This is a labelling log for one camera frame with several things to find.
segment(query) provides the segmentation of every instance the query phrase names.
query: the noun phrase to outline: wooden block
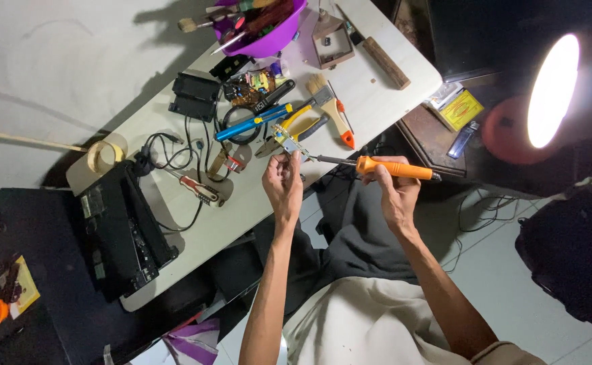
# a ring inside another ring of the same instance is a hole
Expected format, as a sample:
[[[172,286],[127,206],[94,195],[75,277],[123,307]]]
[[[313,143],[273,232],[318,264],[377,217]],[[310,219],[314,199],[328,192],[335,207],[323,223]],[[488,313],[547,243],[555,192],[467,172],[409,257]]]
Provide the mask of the wooden block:
[[[404,72],[397,66],[397,64],[381,49],[381,46],[374,40],[373,37],[368,37],[363,42],[363,48],[368,52],[368,54],[374,59],[379,67],[386,72],[386,75],[389,76],[397,85],[399,90],[404,90],[407,86],[411,84],[411,80],[409,80]]]

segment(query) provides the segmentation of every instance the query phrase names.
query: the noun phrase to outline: yellow box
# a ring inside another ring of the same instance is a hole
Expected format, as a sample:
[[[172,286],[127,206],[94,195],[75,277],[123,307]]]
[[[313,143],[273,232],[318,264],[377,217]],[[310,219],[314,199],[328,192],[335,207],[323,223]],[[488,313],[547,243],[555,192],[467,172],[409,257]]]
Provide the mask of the yellow box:
[[[454,100],[445,104],[438,112],[449,128],[458,131],[483,109],[483,105],[469,91],[462,89]]]

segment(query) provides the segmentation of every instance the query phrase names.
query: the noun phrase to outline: tape roll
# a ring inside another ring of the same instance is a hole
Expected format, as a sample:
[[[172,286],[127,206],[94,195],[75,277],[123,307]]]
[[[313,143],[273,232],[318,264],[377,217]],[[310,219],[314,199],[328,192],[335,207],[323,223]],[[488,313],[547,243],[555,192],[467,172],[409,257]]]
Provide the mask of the tape roll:
[[[125,158],[125,153],[123,152],[122,148],[118,147],[115,144],[111,144],[105,141],[98,141],[94,143],[90,148],[88,153],[86,154],[87,157],[87,164],[89,165],[89,170],[103,174],[106,171],[100,170],[97,167],[98,158],[100,157],[100,153],[102,150],[107,147],[113,151],[113,163],[116,164],[121,162]]]

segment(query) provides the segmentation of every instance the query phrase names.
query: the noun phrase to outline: black bag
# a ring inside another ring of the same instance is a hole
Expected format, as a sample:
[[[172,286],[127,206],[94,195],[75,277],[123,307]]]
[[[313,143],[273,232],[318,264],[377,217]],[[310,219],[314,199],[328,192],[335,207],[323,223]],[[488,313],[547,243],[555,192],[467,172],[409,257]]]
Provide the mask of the black bag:
[[[515,247],[534,282],[574,318],[592,323],[592,187],[519,222]]]

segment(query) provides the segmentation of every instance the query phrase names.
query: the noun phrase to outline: tiled floor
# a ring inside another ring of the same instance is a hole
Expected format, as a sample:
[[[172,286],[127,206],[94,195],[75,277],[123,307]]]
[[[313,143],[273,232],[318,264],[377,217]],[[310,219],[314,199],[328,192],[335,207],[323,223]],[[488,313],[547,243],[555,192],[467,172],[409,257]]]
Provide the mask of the tiled floor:
[[[327,247],[315,227],[327,204],[341,204],[344,196],[314,194],[302,205],[302,228],[315,247]],[[478,192],[449,199],[443,203],[419,204],[415,222],[425,243],[445,267],[458,287],[469,298],[501,340],[509,340],[535,354],[548,364],[592,364],[592,325],[573,319],[563,305],[535,285],[514,248],[519,233],[517,219],[532,216],[547,203],[518,201],[499,209],[495,221],[475,232],[458,231],[457,212],[462,205],[462,228],[480,227],[494,216],[499,199],[481,200]],[[462,252],[455,239],[462,242]],[[248,316],[219,344],[217,365],[237,364]]]

